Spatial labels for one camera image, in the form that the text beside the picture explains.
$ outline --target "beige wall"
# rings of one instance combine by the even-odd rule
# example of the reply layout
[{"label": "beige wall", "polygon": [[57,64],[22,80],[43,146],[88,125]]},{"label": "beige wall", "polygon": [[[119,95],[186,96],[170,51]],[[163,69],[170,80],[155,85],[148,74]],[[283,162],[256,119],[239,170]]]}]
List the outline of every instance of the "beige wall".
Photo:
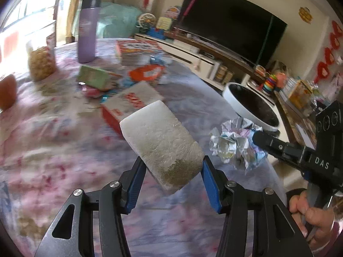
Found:
[{"label": "beige wall", "polygon": [[[181,5],[183,0],[160,0],[162,14],[173,5]],[[291,68],[294,75],[302,76],[317,58],[323,40],[323,31],[328,25],[328,16],[309,0],[248,0],[273,13],[288,24],[285,34],[273,56]],[[304,22],[298,12],[300,7],[311,11],[311,24]]]}]

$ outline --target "blue gripper pad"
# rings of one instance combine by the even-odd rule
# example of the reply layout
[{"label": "blue gripper pad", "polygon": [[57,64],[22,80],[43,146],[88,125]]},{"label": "blue gripper pad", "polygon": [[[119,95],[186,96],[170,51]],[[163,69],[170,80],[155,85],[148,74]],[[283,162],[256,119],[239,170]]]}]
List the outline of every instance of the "blue gripper pad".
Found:
[{"label": "blue gripper pad", "polygon": [[136,206],[139,192],[141,191],[141,187],[144,181],[145,172],[146,166],[145,163],[141,160],[141,163],[137,169],[136,174],[133,176],[131,185],[127,192],[127,200],[124,209],[128,214],[131,213],[131,210],[134,209]]},{"label": "blue gripper pad", "polygon": [[213,174],[210,171],[209,165],[207,164],[207,161],[205,159],[206,157],[202,161],[202,170],[201,170],[202,180],[204,181],[205,189],[207,192],[207,196],[210,200],[211,207],[218,214],[220,214],[222,210],[222,204],[220,202],[219,189],[214,180]]}]

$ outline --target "crumpled paper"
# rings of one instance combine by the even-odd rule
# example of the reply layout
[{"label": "crumpled paper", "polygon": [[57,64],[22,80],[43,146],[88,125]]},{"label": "crumpled paper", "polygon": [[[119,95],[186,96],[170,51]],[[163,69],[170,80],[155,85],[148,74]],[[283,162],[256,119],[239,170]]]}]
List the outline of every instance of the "crumpled paper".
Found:
[{"label": "crumpled paper", "polygon": [[210,131],[210,150],[212,155],[220,157],[223,163],[233,165],[236,169],[245,167],[245,172],[256,168],[268,156],[253,143],[253,135],[262,131],[246,118],[236,118],[222,123],[222,133],[215,127]]}]

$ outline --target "television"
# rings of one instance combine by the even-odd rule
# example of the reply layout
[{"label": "television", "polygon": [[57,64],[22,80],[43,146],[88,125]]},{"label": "television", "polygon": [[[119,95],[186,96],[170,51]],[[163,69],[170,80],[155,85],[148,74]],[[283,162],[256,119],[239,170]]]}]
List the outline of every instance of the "television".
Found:
[{"label": "television", "polygon": [[177,28],[266,66],[287,24],[247,0],[184,0]]}]

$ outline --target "human hand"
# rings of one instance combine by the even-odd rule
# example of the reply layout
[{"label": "human hand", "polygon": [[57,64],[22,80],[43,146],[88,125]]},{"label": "human hand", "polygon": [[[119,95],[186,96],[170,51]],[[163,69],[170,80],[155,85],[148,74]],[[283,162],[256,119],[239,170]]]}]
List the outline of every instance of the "human hand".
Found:
[{"label": "human hand", "polygon": [[292,213],[294,221],[297,223],[304,237],[307,236],[307,229],[301,222],[301,215],[305,215],[305,220],[318,229],[309,246],[312,251],[326,245],[331,238],[331,230],[335,219],[333,209],[322,210],[310,208],[306,199],[306,190],[300,195],[295,195],[289,200],[289,211]]}]

